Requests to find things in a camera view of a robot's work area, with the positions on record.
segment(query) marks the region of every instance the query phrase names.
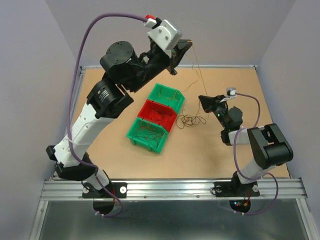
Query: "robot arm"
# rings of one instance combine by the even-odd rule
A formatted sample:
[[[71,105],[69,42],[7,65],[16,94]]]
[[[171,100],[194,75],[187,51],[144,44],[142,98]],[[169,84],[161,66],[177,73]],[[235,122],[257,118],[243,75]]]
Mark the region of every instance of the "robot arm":
[[[99,133],[134,101],[127,91],[137,92],[165,69],[172,75],[177,74],[175,67],[192,46],[190,40],[180,39],[181,31],[170,21],[152,16],[147,18],[144,25],[151,28],[148,52],[138,57],[129,42],[118,41],[100,59],[105,73],[88,94],[82,112],[71,128],[74,152],[86,163],[92,163],[87,149]],[[66,180],[86,181],[95,191],[103,192],[95,169],[80,164],[74,158],[69,141],[66,135],[60,143],[46,149],[49,158],[57,161],[58,176]],[[111,183],[103,170],[99,169],[97,176],[103,186]]]
[[[253,127],[238,130],[243,123],[242,111],[237,107],[229,109],[227,101],[236,97],[235,88],[227,88],[226,95],[215,97],[199,96],[199,100],[206,113],[213,113],[221,123],[222,142],[228,146],[234,144],[250,144],[253,160],[250,161],[241,172],[236,172],[232,179],[237,179],[237,186],[254,183],[275,166],[280,166],[293,159],[293,150],[286,138],[275,124],[268,124],[262,127]]]

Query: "plastic storage bin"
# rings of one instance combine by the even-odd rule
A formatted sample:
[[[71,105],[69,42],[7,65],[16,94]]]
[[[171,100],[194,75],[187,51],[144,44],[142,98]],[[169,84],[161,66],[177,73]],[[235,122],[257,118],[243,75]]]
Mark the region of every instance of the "plastic storage bin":
[[[168,132],[158,124],[137,117],[126,136],[133,145],[159,154],[168,138]]]
[[[161,125],[169,133],[175,123],[177,113],[169,106],[147,100],[139,112],[138,118]]]
[[[159,83],[154,86],[148,99],[171,107],[177,114],[185,101],[184,95],[179,90]]]

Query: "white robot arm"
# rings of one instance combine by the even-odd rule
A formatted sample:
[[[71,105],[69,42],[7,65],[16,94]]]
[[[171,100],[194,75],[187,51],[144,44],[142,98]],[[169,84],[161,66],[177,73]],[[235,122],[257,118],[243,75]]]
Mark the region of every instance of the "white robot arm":
[[[148,32],[150,50],[138,57],[129,42],[112,44],[100,59],[105,74],[87,96],[82,112],[71,127],[72,140],[66,135],[57,145],[46,149],[49,158],[57,162],[55,170],[61,179],[86,181],[91,189],[103,193],[103,197],[109,196],[102,188],[112,187],[107,174],[81,164],[69,142],[76,156],[91,164],[89,146],[134,101],[127,91],[137,92],[165,69],[172,75],[177,74],[175,67],[192,46],[192,41],[180,39],[182,33],[172,22],[150,15],[146,18],[144,25],[151,28]]]

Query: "green bin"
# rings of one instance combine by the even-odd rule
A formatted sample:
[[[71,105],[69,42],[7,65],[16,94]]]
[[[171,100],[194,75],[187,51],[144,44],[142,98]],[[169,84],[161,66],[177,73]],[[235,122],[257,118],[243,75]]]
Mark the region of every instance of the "green bin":
[[[161,125],[137,117],[126,136],[133,145],[159,154],[168,138],[168,132]]]
[[[148,99],[171,107],[178,114],[185,101],[185,96],[177,89],[157,83]]]

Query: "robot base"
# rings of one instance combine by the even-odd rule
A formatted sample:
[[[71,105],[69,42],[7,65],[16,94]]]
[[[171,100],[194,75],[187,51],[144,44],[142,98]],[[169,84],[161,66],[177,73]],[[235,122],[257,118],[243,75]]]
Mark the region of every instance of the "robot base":
[[[250,192],[251,197],[259,197],[258,183],[255,181],[242,184],[237,172],[233,174],[231,181],[215,182],[212,189],[212,194],[217,198],[244,197],[248,192]]]

